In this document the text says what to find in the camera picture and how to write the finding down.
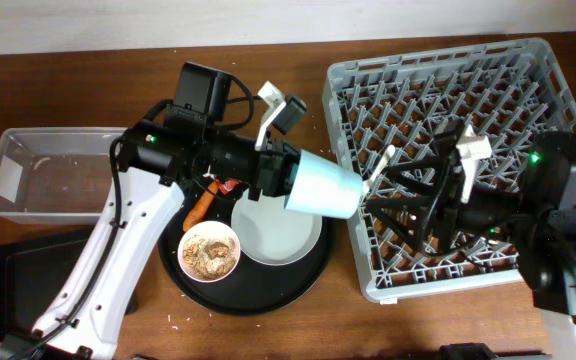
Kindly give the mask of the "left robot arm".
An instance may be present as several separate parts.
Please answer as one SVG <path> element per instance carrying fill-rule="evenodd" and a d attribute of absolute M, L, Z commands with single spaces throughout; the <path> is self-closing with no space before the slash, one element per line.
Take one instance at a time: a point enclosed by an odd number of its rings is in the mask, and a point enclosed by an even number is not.
<path fill-rule="evenodd" d="M 187 62 L 176 94 L 112 141 L 111 188 L 64 286 L 28 334 L 8 334 L 0 359 L 110 359 L 129 301 L 184 189 L 210 174 L 254 195 L 287 195 L 302 163 L 270 138 L 305 115 L 296 95 L 265 83 L 257 94 L 231 73 Z"/>

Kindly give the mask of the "white plastic spoon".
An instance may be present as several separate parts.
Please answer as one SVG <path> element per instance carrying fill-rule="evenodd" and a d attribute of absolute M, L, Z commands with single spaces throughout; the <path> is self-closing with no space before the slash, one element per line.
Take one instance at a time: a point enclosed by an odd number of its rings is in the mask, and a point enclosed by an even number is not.
<path fill-rule="evenodd" d="M 369 192 L 377 178 L 386 168 L 386 166 L 390 163 L 392 157 L 396 153 L 396 148 L 394 145 L 388 145 L 384 150 L 380 160 L 378 161 L 377 165 L 373 167 L 373 172 L 371 176 L 362 183 L 362 195 L 366 196 Z"/>

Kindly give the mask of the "orange carrot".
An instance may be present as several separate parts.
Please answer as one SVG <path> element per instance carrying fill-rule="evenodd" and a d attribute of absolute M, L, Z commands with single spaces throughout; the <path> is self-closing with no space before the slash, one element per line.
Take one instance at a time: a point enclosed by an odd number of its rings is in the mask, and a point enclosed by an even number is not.
<path fill-rule="evenodd" d="M 195 206 L 190 210 L 183 222 L 183 230 L 188 231 L 193 226 L 202 222 L 212 201 L 215 198 L 215 194 L 219 190 L 219 185 L 216 180 L 214 180 L 208 188 L 204 191 L 202 196 L 199 198 Z"/>

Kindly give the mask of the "light grey plate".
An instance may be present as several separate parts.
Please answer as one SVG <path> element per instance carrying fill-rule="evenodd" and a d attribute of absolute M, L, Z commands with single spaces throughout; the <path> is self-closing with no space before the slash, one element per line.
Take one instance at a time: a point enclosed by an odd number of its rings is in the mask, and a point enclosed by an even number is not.
<path fill-rule="evenodd" d="M 321 216 L 287 210 L 285 197 L 261 195 L 249 199 L 249 191 L 235 203 L 231 228 L 242 252 L 252 260 L 269 266 L 284 266 L 305 257 L 318 242 Z"/>

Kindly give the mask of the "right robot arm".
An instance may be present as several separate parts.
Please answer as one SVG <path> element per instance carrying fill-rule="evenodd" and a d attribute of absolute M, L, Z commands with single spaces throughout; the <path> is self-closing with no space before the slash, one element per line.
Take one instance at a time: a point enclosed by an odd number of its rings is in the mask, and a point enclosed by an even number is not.
<path fill-rule="evenodd" d="M 576 359 L 576 134 L 538 134 L 515 192 L 477 185 L 493 151 L 472 126 L 441 127 L 433 147 L 433 157 L 384 169 L 409 197 L 369 199 L 366 212 L 427 258 L 464 256 L 480 239 L 512 245 L 554 358 Z"/>

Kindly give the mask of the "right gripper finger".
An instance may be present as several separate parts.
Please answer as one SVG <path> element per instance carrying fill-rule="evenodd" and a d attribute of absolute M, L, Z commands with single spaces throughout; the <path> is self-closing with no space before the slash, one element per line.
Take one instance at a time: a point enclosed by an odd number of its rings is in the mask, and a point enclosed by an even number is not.
<path fill-rule="evenodd" d="M 409 193 L 434 193 L 439 189 L 445 178 L 448 163 L 441 157 L 388 165 L 383 175 L 394 186 L 396 191 L 403 190 Z M 422 181 L 418 174 L 432 173 L 430 181 Z"/>
<path fill-rule="evenodd" d="M 413 251 L 423 252 L 423 245 L 431 238 L 442 242 L 437 205 L 429 197 L 371 199 L 365 203 L 365 210 Z"/>

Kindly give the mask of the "grey dishwasher rack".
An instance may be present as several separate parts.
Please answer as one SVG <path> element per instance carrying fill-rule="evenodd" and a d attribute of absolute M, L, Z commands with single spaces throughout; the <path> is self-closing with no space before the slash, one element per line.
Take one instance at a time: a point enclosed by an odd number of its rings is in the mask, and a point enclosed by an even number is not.
<path fill-rule="evenodd" d="M 388 145 L 396 148 L 388 165 L 435 156 L 436 128 L 458 120 L 492 146 L 477 185 L 515 192 L 538 134 L 576 134 L 576 102 L 550 45 L 537 38 L 336 63 L 322 102 L 338 163 L 364 181 Z M 369 199 L 410 195 L 382 172 L 349 219 L 367 300 L 387 304 L 524 281 L 508 243 L 480 239 L 464 256 L 427 258 L 365 210 Z"/>

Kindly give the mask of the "black rectangular tray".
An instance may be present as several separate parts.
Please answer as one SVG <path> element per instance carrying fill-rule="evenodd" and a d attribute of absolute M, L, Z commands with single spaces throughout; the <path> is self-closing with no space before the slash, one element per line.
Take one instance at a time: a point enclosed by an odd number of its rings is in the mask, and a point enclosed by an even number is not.
<path fill-rule="evenodd" d="M 90 227 L 0 245 L 0 342 L 27 333 L 74 268 Z"/>

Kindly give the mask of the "bowl with food scraps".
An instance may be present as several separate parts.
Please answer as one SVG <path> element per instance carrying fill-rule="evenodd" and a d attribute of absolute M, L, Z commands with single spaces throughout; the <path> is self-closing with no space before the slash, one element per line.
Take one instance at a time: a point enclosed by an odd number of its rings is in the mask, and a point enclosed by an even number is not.
<path fill-rule="evenodd" d="M 228 225 L 206 221 L 190 228 L 178 245 L 182 272 L 194 281 L 213 283 L 228 277 L 241 257 L 240 241 Z"/>

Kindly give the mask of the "round black tray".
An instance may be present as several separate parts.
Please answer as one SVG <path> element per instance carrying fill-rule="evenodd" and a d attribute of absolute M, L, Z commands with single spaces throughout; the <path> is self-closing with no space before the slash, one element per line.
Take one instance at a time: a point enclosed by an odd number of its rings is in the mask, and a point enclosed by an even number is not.
<path fill-rule="evenodd" d="M 184 235 L 182 224 L 210 182 L 204 178 L 184 192 L 182 207 L 158 240 L 161 262 L 182 293 L 214 312 L 254 316 L 285 307 L 308 292 L 319 280 L 335 247 L 335 225 L 331 218 L 325 217 L 322 228 L 315 232 L 314 249 L 294 264 L 263 265 L 243 254 L 230 275 L 213 283 L 195 281 L 182 271 L 177 255 Z"/>

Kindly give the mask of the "red snack wrapper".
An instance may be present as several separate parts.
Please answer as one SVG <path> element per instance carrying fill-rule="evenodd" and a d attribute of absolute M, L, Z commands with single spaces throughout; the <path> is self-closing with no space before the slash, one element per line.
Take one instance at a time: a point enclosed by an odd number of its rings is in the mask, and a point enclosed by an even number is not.
<path fill-rule="evenodd" d="M 218 190 L 223 195 L 228 195 L 231 191 L 233 191 L 238 185 L 240 184 L 237 180 L 227 180 L 225 182 L 217 182 Z"/>

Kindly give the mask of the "clear plastic bin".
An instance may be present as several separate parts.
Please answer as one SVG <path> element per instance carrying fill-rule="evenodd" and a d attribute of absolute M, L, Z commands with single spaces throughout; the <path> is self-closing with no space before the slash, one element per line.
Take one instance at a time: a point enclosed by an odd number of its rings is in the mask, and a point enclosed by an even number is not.
<path fill-rule="evenodd" d="M 18 224 L 95 224 L 110 189 L 120 127 L 9 128 L 0 137 L 0 217 Z"/>

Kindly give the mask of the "blue cup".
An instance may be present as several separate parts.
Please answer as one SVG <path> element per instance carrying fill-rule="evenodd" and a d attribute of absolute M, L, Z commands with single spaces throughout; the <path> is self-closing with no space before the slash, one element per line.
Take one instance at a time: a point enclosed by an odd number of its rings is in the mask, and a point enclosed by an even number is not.
<path fill-rule="evenodd" d="M 362 193 L 359 174 L 301 150 L 284 205 L 291 211 L 348 219 L 359 208 Z"/>

